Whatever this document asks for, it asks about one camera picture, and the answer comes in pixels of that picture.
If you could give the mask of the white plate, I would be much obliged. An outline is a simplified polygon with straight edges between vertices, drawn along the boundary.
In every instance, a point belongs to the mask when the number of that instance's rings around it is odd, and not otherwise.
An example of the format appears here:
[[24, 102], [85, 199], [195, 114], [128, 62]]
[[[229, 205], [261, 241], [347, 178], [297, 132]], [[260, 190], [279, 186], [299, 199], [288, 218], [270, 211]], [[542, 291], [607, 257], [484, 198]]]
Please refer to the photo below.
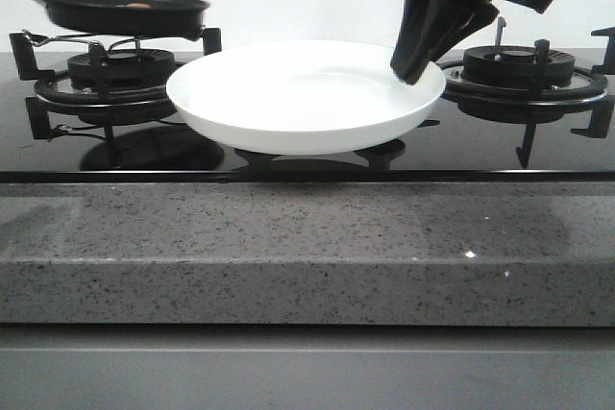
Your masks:
[[275, 155], [351, 152], [391, 141], [431, 114], [446, 78], [429, 63], [400, 81], [387, 47], [330, 40], [252, 44], [193, 60], [166, 93], [195, 132]]

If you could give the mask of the black frying pan green handle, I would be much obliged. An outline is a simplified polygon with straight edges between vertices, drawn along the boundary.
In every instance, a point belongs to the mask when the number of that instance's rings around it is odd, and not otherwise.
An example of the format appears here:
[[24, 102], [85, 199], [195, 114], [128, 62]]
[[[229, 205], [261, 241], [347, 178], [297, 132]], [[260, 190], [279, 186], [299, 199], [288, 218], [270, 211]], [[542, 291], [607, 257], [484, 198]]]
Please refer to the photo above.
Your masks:
[[[210, 3], [205, 0], [34, 0], [54, 24], [80, 33], [111, 36], [194, 36]], [[142, 2], [150, 9], [124, 5]]]

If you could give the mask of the fried egg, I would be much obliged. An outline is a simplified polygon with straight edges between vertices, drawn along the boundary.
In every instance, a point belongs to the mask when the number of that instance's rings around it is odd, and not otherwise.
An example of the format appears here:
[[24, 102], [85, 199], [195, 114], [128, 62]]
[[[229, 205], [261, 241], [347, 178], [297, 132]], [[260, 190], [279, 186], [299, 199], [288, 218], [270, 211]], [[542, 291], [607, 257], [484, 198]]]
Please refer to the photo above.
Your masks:
[[150, 9], [151, 5], [148, 3], [142, 3], [142, 2], [132, 2], [132, 3], [125, 4], [124, 7], [131, 8], [131, 9]]

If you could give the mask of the black gas burner without pan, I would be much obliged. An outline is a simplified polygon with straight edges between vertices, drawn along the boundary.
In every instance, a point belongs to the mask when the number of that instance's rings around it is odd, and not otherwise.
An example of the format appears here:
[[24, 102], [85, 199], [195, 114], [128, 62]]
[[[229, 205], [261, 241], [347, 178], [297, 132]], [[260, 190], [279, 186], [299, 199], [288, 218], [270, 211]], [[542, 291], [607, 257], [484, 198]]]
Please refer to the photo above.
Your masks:
[[614, 74], [614, 29], [591, 33], [608, 42], [603, 63], [586, 69], [576, 65], [574, 55], [554, 50], [546, 39], [531, 46], [503, 45], [505, 26], [500, 17], [494, 44], [469, 48], [461, 59], [439, 65], [447, 79], [443, 98], [469, 116], [523, 125], [524, 137], [516, 156], [524, 169], [529, 167], [540, 124], [589, 112], [588, 126], [571, 133], [607, 138], [614, 112], [614, 92], [608, 89], [608, 78]]

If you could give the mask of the black gas burner under pan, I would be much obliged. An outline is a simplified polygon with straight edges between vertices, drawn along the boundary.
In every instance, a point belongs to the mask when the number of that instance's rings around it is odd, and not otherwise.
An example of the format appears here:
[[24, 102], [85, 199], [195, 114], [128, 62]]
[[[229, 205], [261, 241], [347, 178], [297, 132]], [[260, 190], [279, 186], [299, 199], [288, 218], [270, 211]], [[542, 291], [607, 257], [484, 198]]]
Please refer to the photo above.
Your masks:
[[[43, 36], [23, 30], [10, 34], [18, 77], [34, 83], [26, 99], [31, 131], [36, 139], [75, 135], [73, 128], [51, 126], [51, 113], [76, 116], [83, 130], [101, 128], [102, 139], [113, 141], [115, 126], [164, 122], [176, 110], [165, 86], [184, 63], [174, 53], [144, 48], [148, 36], [124, 37], [109, 46], [96, 33]], [[35, 50], [55, 42], [84, 45], [86, 51], [71, 56], [63, 70], [38, 67]]]

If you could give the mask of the black glass cooktop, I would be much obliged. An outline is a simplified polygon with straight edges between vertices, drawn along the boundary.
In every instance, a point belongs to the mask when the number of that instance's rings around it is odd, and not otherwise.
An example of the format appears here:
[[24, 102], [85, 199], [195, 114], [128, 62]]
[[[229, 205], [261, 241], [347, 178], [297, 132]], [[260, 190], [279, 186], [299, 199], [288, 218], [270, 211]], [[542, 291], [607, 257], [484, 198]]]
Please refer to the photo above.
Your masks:
[[1, 180], [18, 183], [611, 181], [614, 100], [550, 121], [439, 101], [421, 127], [377, 148], [311, 157], [238, 152], [173, 116], [103, 128], [48, 112], [1, 57]]

